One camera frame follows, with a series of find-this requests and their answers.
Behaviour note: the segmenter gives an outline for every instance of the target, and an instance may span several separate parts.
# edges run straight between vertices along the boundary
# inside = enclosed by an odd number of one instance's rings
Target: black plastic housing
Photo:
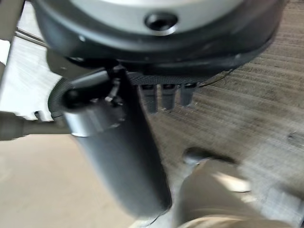
[[[58,53],[84,59],[117,59],[127,69],[146,75],[181,74],[176,68],[184,69],[183,74],[187,69],[191,75],[205,68],[225,70],[250,61],[271,43],[285,3],[286,0],[244,0],[230,14],[204,27],[156,37],[110,28],[70,1],[33,2],[43,37]],[[215,59],[223,65],[214,66]]]

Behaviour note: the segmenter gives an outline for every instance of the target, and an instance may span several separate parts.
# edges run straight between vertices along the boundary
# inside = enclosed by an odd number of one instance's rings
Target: gray carpet
[[[31,9],[26,10],[21,28],[38,34]],[[182,152],[190,146],[239,161],[262,211],[273,189],[304,195],[303,74],[304,1],[291,0],[277,39],[266,53],[226,79],[199,89],[190,107],[177,102],[171,113],[149,116],[173,195],[190,171],[181,162]],[[29,117],[44,110],[48,119],[46,99],[57,80],[47,71],[44,50],[16,39],[0,107]],[[170,222],[171,213],[151,227],[168,228]]]

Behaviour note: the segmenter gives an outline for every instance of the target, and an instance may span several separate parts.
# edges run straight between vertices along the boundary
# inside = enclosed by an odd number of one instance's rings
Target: floor
[[[149,116],[174,196],[189,171],[181,155],[190,146],[240,162],[252,181],[256,208],[265,214],[274,190],[304,196],[303,21],[304,1],[291,0],[277,39],[264,54],[225,80],[198,90],[190,107],[177,103],[171,113]],[[20,26],[38,34],[31,9]],[[46,110],[48,93],[58,79],[47,71],[42,48],[16,39],[1,109],[32,118],[34,111]],[[284,219],[296,224],[298,217],[290,213]],[[170,222],[171,213],[151,227],[168,228]]]
[[[127,228],[133,223],[70,136],[0,143],[0,227]]]

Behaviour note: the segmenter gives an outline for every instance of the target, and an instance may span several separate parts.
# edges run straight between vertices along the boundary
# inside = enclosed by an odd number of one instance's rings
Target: wire
[[[202,88],[202,87],[205,87],[205,86],[209,86],[209,85],[211,85],[211,84],[213,84],[213,83],[216,83],[216,82],[218,82],[218,81],[224,79],[225,77],[231,75],[235,70],[236,70],[236,68],[231,69],[231,70],[228,71],[226,74],[224,74],[222,77],[218,77],[215,81],[212,81],[212,82],[210,82],[210,83],[206,83],[206,84],[201,83],[200,86],[199,86],[199,88]]]
[[[133,223],[129,228],[147,228],[149,226],[151,226],[152,224],[154,224],[161,216],[163,216],[164,214],[166,214],[166,212],[158,215],[154,220],[152,220],[149,224],[145,224],[145,225],[142,225],[140,224],[142,221],[137,221],[135,223]]]
[[[19,33],[21,33],[21,34],[24,35],[24,36],[30,37],[30,38],[32,38],[32,39],[34,39],[34,40],[36,40],[36,41],[39,41],[39,42],[41,42],[41,43],[44,43],[44,40],[41,39],[40,37],[37,37],[37,36],[35,36],[34,34],[31,34],[31,33],[27,32],[27,31],[24,31],[24,30],[22,30],[22,29],[20,29],[20,28],[17,28],[17,29],[16,29],[16,32],[19,32]]]
[[[44,42],[40,42],[40,41],[37,41],[35,39],[28,38],[27,36],[18,34],[17,32],[15,32],[15,36],[18,37],[18,38],[20,38],[20,39],[23,39],[23,40],[26,40],[28,42],[31,42],[33,44],[36,44],[36,45],[39,45],[41,47],[47,48],[47,45]]]

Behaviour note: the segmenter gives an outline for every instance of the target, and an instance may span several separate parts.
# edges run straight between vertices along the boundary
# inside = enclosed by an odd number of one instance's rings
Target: foot
[[[190,147],[185,150],[183,160],[188,165],[195,165],[201,163],[205,159],[216,159],[227,163],[236,164],[236,162],[227,156],[218,155],[214,152],[202,149],[200,147]]]

